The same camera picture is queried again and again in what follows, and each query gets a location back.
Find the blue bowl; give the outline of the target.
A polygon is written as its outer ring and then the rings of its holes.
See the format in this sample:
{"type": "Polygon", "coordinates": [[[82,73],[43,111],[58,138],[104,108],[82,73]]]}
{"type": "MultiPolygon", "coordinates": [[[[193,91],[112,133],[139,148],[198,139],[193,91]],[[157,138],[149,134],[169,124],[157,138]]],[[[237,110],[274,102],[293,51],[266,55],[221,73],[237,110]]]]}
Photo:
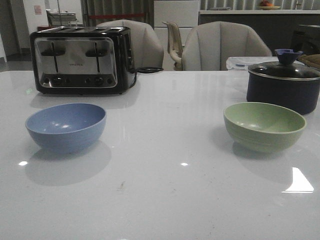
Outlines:
{"type": "Polygon", "coordinates": [[[54,153],[82,151],[102,135],[107,112],[90,103],[68,103],[42,109],[25,122],[33,141],[54,153]]]}

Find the green bowl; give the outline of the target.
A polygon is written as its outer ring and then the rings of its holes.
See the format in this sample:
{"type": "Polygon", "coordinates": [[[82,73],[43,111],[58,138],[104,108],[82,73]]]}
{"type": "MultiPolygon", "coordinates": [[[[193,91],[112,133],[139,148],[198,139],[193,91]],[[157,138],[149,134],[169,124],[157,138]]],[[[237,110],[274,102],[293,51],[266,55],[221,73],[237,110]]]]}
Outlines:
{"type": "Polygon", "coordinates": [[[226,107],[227,132],[241,146],[275,153],[294,145],[307,126],[306,119],[289,108],[263,102],[240,102],[226,107]]]}

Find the left grey upholstered chair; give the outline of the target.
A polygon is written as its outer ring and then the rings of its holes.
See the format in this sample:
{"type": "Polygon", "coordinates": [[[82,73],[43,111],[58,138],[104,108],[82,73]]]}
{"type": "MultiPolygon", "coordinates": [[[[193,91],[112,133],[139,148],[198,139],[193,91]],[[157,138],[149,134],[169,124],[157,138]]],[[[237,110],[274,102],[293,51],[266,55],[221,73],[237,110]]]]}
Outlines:
{"type": "Polygon", "coordinates": [[[103,22],[97,26],[130,28],[134,66],[136,68],[161,68],[163,66],[164,48],[149,24],[121,19],[103,22]]]}

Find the grey upholstered chair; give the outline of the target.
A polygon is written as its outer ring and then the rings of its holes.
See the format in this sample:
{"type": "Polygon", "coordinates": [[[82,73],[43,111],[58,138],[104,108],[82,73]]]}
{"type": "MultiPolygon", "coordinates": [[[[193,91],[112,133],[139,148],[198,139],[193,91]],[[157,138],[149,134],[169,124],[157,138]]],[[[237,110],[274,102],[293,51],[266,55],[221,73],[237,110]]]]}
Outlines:
{"type": "Polygon", "coordinates": [[[184,71],[226,71],[229,57],[271,57],[257,32],[248,25],[214,21],[193,27],[182,52],[184,71]]]}
{"type": "Polygon", "coordinates": [[[164,48],[149,24],[121,19],[103,22],[97,26],[130,28],[134,66],[136,68],[161,68],[163,66],[164,48]]]}

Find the beige office chair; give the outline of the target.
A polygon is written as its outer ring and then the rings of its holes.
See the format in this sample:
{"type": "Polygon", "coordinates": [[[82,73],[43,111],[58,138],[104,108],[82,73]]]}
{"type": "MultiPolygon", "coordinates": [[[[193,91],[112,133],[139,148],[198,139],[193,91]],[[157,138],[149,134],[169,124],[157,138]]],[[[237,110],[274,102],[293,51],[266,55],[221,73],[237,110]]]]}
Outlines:
{"type": "Polygon", "coordinates": [[[178,25],[172,21],[162,21],[167,27],[168,41],[167,52],[174,61],[173,69],[175,71],[183,70],[182,54],[183,45],[178,25]]]}

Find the right grey upholstered chair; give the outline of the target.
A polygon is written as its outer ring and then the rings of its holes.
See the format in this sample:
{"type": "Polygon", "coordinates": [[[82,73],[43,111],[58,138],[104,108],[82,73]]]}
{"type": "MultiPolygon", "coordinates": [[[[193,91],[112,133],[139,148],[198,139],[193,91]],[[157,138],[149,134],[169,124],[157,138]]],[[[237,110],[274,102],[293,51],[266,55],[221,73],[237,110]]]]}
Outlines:
{"type": "Polygon", "coordinates": [[[193,27],[182,52],[184,71],[226,71],[229,57],[271,57],[257,32],[248,25],[214,21],[193,27]]]}

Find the clear plastic storage container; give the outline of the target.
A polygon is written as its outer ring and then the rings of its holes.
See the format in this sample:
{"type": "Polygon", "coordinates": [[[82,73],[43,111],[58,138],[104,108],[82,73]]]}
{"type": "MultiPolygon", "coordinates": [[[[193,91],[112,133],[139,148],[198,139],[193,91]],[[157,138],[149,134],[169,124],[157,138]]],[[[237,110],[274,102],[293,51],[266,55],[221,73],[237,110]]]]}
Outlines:
{"type": "Polygon", "coordinates": [[[226,60],[226,69],[230,70],[248,70],[248,66],[253,64],[260,64],[264,62],[276,62],[279,60],[276,56],[236,56],[229,57],[226,60]]]}

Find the white cabinet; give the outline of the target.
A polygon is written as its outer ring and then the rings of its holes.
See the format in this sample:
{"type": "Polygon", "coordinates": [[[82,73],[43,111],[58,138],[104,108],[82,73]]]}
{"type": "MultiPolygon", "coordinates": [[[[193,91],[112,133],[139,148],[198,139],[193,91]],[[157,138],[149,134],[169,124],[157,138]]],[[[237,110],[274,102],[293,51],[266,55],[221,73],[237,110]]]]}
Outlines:
{"type": "Polygon", "coordinates": [[[199,0],[155,0],[153,2],[154,31],[164,49],[168,46],[168,28],[164,22],[176,23],[184,43],[190,30],[198,25],[199,0]]]}

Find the black and chrome toaster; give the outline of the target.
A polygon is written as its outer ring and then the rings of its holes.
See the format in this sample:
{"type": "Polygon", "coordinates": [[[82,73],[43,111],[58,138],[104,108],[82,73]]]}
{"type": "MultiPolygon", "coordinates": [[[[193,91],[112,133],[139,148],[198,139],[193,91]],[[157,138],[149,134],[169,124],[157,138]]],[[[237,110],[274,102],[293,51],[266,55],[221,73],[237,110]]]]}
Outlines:
{"type": "Polygon", "coordinates": [[[128,27],[59,26],[29,39],[35,86],[43,94],[122,94],[136,83],[128,27]]]}

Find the glass pot lid blue knob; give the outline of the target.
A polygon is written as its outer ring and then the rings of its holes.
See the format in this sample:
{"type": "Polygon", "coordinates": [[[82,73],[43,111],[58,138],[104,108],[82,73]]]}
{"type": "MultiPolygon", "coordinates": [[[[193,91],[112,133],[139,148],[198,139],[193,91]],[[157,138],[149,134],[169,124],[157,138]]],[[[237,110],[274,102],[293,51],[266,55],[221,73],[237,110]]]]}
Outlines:
{"type": "Polygon", "coordinates": [[[259,77],[290,81],[315,81],[320,79],[320,71],[295,61],[304,53],[293,49],[275,50],[277,61],[255,63],[248,66],[248,72],[259,77]]]}

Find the dark blue cooking pot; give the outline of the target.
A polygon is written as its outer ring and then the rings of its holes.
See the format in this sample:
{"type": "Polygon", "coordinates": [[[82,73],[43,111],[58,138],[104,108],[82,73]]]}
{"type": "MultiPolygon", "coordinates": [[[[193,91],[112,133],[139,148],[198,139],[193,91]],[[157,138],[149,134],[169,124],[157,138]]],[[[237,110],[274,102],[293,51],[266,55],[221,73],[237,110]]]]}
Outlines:
{"type": "Polygon", "coordinates": [[[305,115],[316,109],[319,94],[319,79],[275,79],[251,73],[246,100],[279,105],[305,115]]]}

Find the fruit plate on counter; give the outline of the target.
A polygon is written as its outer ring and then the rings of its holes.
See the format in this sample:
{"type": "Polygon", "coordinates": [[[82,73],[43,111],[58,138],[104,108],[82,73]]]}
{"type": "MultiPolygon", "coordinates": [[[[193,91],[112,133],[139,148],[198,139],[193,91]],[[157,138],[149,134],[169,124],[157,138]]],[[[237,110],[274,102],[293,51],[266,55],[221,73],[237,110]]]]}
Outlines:
{"type": "Polygon", "coordinates": [[[258,7],[259,7],[260,10],[278,10],[278,9],[281,8],[280,6],[275,6],[269,0],[262,0],[258,4],[258,7]]]}

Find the brown cushion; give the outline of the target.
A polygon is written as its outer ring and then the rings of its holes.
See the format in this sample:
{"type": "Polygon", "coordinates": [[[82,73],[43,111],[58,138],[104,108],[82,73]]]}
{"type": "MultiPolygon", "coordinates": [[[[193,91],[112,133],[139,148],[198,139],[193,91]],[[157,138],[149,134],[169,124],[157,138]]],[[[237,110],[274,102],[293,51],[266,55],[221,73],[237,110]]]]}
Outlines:
{"type": "Polygon", "coordinates": [[[298,57],[298,61],[305,64],[308,67],[320,70],[320,54],[303,54],[298,57]]]}

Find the dark kitchen counter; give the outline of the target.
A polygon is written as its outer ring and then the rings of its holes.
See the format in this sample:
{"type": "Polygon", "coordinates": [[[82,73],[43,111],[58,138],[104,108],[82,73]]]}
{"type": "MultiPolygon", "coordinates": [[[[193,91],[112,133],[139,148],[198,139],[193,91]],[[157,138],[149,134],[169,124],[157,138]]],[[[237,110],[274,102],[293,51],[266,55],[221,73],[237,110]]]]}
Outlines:
{"type": "Polygon", "coordinates": [[[319,10],[201,10],[198,23],[223,21],[250,26],[271,49],[320,52],[319,10]]]}

